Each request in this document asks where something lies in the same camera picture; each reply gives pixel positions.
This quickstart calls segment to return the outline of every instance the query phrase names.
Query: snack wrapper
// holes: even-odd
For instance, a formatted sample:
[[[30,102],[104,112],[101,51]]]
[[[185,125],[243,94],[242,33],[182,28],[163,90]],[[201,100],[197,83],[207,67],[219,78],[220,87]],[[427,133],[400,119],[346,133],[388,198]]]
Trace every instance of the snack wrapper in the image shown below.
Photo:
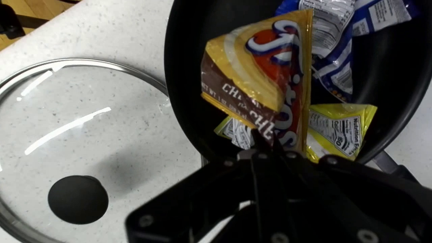
[[[294,11],[209,40],[203,97],[273,144],[305,151],[313,11]]]
[[[282,0],[277,15],[313,8],[313,78],[344,102],[352,98],[352,36],[420,15],[415,0]]]
[[[332,154],[354,160],[377,106],[362,104],[311,105],[307,156],[319,162]]]

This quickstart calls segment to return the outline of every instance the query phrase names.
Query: plastic wrapper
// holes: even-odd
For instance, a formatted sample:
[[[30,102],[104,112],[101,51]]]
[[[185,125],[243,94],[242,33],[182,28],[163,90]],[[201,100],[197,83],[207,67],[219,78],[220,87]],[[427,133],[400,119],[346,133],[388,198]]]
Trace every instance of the plastic wrapper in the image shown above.
[[[420,11],[413,0],[356,0],[352,16],[354,36],[409,21]]]
[[[311,105],[308,148],[309,160],[332,154],[354,160],[374,119],[377,106],[362,104]]]
[[[313,11],[294,11],[209,40],[203,97],[273,144],[305,151]]]
[[[320,104],[311,105],[307,156],[319,162],[324,155],[339,155],[354,160],[377,112],[374,105]],[[227,117],[215,132],[231,139],[232,144],[248,150],[255,141],[251,128],[234,117]]]
[[[282,0],[277,15],[313,8],[313,78],[340,101],[352,96],[352,36],[420,15],[413,0]]]

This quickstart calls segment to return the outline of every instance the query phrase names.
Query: yellow wrapper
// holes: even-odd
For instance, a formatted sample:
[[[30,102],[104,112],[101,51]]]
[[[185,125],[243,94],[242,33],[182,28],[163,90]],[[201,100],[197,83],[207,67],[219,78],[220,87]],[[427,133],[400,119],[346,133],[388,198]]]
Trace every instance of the yellow wrapper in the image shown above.
[[[305,151],[311,100],[312,9],[270,17],[211,39],[203,98],[273,144]]]
[[[312,162],[328,154],[354,160],[375,112],[377,106],[363,104],[311,105],[307,156]]]

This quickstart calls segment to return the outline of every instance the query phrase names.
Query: black plastic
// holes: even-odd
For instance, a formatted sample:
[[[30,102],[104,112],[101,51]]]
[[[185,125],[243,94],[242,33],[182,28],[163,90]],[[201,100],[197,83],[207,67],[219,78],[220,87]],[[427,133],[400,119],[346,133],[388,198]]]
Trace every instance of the black plastic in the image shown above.
[[[281,0],[176,0],[166,35],[165,71],[176,116],[194,147],[211,162],[239,151],[213,128],[226,114],[201,97],[200,62],[208,39],[274,15]],[[406,125],[432,75],[432,1],[423,16],[354,40],[355,102],[378,106],[359,162],[382,151]],[[334,102],[313,85],[313,102]]]
[[[53,213],[72,224],[97,221],[105,214],[108,201],[107,190],[95,177],[65,177],[49,193]]]

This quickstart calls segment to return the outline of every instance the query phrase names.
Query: white countertop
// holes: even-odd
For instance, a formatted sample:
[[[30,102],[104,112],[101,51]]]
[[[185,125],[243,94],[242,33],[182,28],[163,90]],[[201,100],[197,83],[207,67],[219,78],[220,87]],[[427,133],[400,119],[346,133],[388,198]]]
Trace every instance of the white countertop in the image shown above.
[[[0,52],[0,79],[22,67],[64,56],[88,56],[127,63],[163,79],[163,40],[173,0],[84,0],[31,35]],[[389,154],[432,187],[432,89]],[[185,143],[192,171],[196,151]],[[0,232],[1,243],[12,243]]]

